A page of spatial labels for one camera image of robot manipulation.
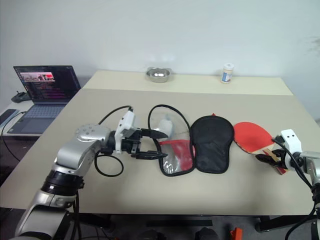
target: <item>white wall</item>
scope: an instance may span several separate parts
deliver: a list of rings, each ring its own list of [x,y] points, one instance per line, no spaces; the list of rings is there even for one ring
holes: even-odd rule
[[[14,65],[280,76],[320,118],[319,0],[0,0],[0,109]]]

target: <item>red object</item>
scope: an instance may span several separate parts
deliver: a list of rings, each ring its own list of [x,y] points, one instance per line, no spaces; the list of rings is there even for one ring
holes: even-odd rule
[[[243,230],[236,227],[233,231],[230,231],[231,240],[242,240]]]
[[[247,153],[253,154],[274,144],[272,136],[255,123],[239,122],[233,128],[234,141]]]
[[[192,168],[193,161],[190,154],[190,141],[186,139],[160,141],[160,145],[170,144],[175,156],[177,157],[181,170],[186,171]]]

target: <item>laptop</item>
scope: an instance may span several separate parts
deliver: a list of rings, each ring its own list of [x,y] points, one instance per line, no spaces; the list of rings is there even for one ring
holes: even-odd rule
[[[42,134],[79,91],[72,66],[14,66],[34,105],[8,131]]]

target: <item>white bottle cap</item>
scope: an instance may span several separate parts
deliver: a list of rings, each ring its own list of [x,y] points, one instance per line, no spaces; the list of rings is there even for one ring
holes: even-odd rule
[[[233,65],[232,63],[226,63],[223,67],[226,70],[233,70],[235,68],[235,65]]]

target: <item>floor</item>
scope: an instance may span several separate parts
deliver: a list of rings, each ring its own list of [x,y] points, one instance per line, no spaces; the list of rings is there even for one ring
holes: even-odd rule
[[[22,158],[33,145],[33,141],[26,140],[7,140],[10,149],[18,158]],[[5,177],[6,172],[13,169],[18,161],[15,160],[5,149],[0,141],[0,167],[1,177]],[[15,228],[20,217],[23,214],[21,209],[3,209],[0,211],[0,239],[8,240],[14,236]],[[195,233],[202,226],[188,227],[147,227],[150,220],[175,220],[174,216],[154,216],[154,215],[113,215],[111,220],[115,223],[113,232],[107,233],[109,236],[118,237],[120,240],[134,240],[137,236],[147,230],[155,229],[157,232],[163,233],[168,240],[193,240]],[[257,217],[247,216],[184,216],[186,220],[211,220],[212,228],[216,231],[220,240],[230,239],[230,230],[235,227],[243,229],[243,240],[283,240],[288,228],[282,228],[265,233],[258,233],[255,230],[255,224],[259,221]],[[82,238],[92,237],[88,239],[98,239],[96,229],[93,226],[81,225]],[[65,239],[70,239],[71,228]],[[105,239],[103,233],[98,229],[99,239]],[[291,240],[308,240],[311,239],[310,223],[306,223],[296,229],[291,235]]]

